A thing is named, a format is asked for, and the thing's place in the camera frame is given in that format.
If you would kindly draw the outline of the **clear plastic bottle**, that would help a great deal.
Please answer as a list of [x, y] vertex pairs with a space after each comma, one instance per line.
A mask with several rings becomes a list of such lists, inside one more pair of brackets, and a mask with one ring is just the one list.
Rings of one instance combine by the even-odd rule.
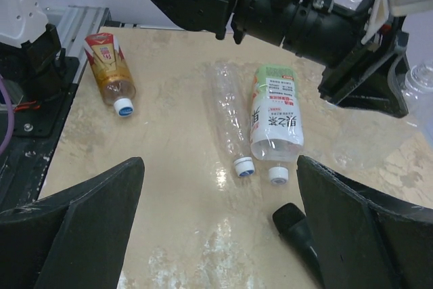
[[391, 76], [397, 103], [387, 127], [387, 156], [421, 131], [432, 118], [432, 60], [402, 69], [395, 64]]

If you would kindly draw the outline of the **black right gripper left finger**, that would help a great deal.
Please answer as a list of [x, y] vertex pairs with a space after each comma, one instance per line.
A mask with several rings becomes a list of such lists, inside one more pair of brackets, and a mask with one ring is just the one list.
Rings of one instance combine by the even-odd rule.
[[1, 287], [116, 288], [144, 175], [132, 157], [1, 212]]

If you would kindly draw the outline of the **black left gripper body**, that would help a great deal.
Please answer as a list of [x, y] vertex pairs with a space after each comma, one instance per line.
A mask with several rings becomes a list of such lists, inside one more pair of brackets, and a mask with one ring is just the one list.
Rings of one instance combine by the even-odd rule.
[[401, 93], [409, 68], [404, 20], [393, 19], [385, 32], [362, 43], [363, 23], [347, 13], [339, 5], [323, 13], [313, 0], [283, 9], [271, 0], [240, 0], [233, 15], [234, 39], [241, 43], [249, 35], [324, 66], [320, 97], [337, 107], [408, 115]]

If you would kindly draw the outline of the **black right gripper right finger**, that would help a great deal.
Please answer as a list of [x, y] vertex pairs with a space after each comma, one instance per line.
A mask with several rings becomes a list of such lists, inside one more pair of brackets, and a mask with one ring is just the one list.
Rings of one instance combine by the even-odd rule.
[[308, 156], [297, 176], [326, 288], [432, 287], [432, 209]]

